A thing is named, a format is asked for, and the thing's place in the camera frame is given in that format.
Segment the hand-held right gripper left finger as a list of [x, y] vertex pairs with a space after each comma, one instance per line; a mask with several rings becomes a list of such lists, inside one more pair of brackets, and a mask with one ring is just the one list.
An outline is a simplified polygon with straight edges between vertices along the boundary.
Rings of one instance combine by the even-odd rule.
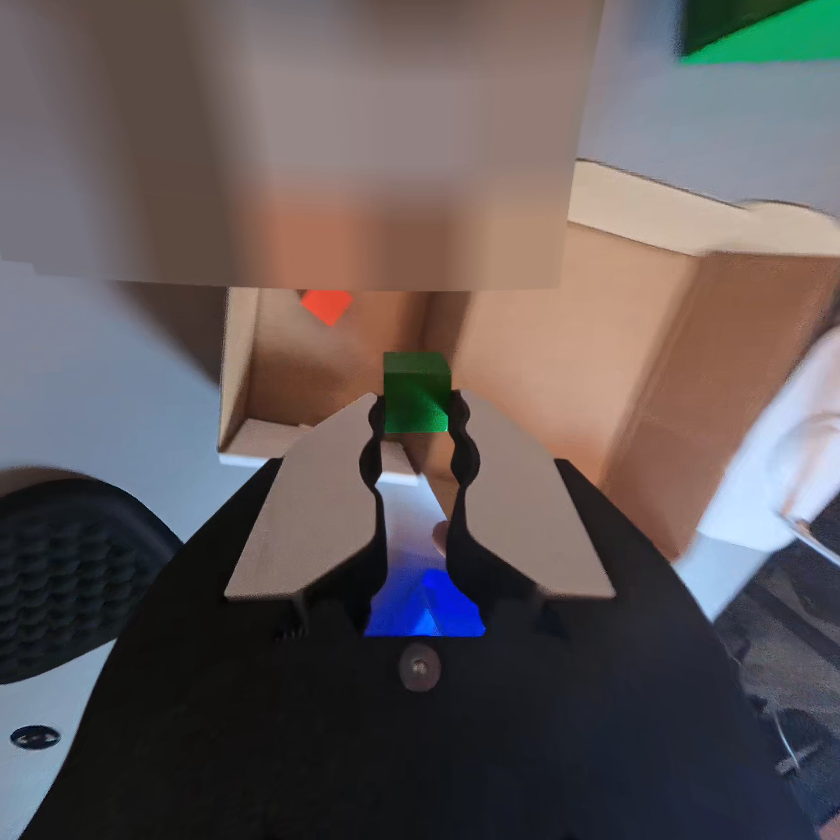
[[367, 624], [387, 576], [384, 402], [374, 393], [306, 432], [281, 460], [226, 585], [229, 602], [339, 602]]

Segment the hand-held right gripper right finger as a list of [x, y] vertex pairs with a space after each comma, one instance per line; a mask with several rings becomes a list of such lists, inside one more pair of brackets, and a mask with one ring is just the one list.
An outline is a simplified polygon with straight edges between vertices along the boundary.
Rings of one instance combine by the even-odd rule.
[[458, 483], [446, 538], [455, 586], [482, 620], [517, 603], [604, 601], [616, 589], [549, 451], [487, 399], [452, 392], [448, 431]]

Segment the blue cube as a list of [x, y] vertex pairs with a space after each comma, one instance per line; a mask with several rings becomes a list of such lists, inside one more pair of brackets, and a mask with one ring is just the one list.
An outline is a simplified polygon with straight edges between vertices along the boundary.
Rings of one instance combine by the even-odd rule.
[[367, 637], [480, 637], [478, 607], [443, 569], [391, 572], [374, 596]]

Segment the cardboard box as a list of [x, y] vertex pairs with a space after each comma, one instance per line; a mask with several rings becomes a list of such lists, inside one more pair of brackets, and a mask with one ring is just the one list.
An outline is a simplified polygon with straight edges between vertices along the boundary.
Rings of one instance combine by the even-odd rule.
[[455, 226], [362, 222], [349, 211], [256, 215], [269, 275], [350, 289], [335, 326], [298, 290], [234, 287], [220, 385], [221, 457], [278, 457], [365, 392], [382, 354], [436, 350], [453, 384], [495, 403], [571, 460], [659, 550], [690, 545], [730, 459], [826, 319], [838, 217], [723, 203], [579, 161], [568, 223], [531, 216], [489, 278], [449, 290]]

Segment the green wooden cube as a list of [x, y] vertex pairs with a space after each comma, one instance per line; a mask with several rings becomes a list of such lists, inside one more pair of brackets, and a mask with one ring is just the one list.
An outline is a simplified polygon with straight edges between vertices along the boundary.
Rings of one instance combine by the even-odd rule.
[[386, 434], [448, 431], [452, 374], [440, 352], [385, 352], [383, 375]]

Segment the red wooden cube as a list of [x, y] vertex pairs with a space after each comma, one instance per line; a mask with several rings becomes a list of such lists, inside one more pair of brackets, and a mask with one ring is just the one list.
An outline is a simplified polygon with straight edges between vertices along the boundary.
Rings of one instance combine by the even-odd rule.
[[350, 309], [353, 296], [345, 290], [305, 290], [300, 303], [312, 316], [333, 327]]

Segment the green box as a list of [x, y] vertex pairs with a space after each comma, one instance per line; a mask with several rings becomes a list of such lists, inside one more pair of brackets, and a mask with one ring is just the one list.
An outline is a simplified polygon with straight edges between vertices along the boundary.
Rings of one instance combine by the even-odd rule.
[[838, 1], [687, 1], [682, 16], [686, 65], [839, 58]]

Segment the white cloth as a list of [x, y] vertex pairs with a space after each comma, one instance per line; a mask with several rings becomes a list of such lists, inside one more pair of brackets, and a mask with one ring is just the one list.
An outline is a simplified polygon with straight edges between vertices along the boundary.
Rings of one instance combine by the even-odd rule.
[[751, 426], [697, 530], [775, 553], [839, 489], [839, 329], [816, 341]]

